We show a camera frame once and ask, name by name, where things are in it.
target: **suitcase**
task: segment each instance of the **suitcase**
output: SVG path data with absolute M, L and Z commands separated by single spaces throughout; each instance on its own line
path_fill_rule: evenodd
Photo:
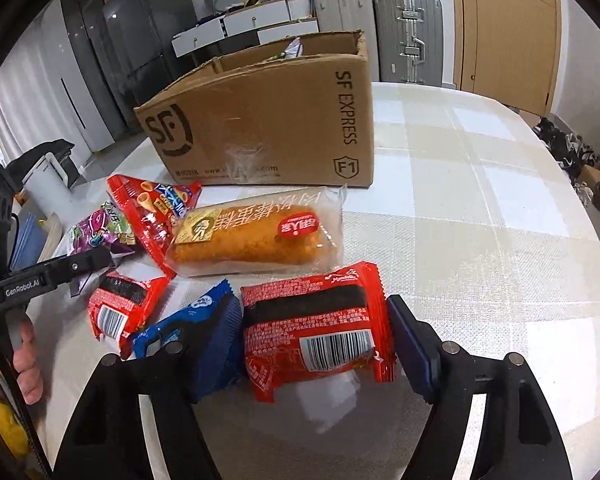
M 380 81 L 373 0 L 314 0 L 321 32 L 362 30 L 366 36 L 371 81 Z
M 376 0 L 380 81 L 442 86 L 440 0 Z

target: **human hand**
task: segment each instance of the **human hand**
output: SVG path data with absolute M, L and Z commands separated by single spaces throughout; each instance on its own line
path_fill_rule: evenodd
M 29 317 L 25 316 L 20 327 L 22 346 L 13 354 L 13 367 L 20 374 L 18 385 L 27 404 L 35 404 L 42 397 L 42 375 L 36 364 L 38 349 Z M 0 399 L 3 398 L 0 387 Z

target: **yellow sleeve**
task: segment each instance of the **yellow sleeve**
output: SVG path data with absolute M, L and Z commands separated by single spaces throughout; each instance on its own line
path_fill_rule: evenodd
M 0 436 L 16 460 L 21 461 L 29 453 L 29 441 L 11 407 L 0 402 Z

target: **sf express box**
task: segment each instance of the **sf express box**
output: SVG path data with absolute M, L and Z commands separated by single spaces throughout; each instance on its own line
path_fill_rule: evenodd
M 301 36 L 216 57 L 136 108 L 181 184 L 369 186 L 374 122 L 364 34 Z

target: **table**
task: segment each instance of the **table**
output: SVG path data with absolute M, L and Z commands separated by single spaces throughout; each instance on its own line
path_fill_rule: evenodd
M 349 190 L 344 263 L 377 263 L 385 292 L 401 294 L 443 340 L 491 358 L 526 356 L 574 478 L 590 479 L 600 468 L 600 243 L 584 208 L 531 129 L 501 104 L 399 84 L 374 84 L 373 96 L 375 181 Z M 148 141 L 116 172 L 169 179 Z M 103 186 L 92 185 L 92 209 L 104 199 Z M 207 187 L 200 203 L 269 191 Z M 230 282 L 238 289 L 266 279 Z M 164 313 L 218 281 L 177 278 Z M 29 310 L 40 340 L 42 439 L 52 463 L 84 385 L 110 351 L 91 335 L 85 302 L 69 301 L 63 289 Z M 483 409 L 484 399 L 475 397 L 458 479 L 469 477 Z M 243 384 L 203 399 L 195 411 L 225 480 L 394 480 L 429 408 L 403 375 L 375 384 L 358 371 L 284 386 L 274 405 L 254 402 Z M 155 425 L 145 430 L 156 479 L 167 478 Z

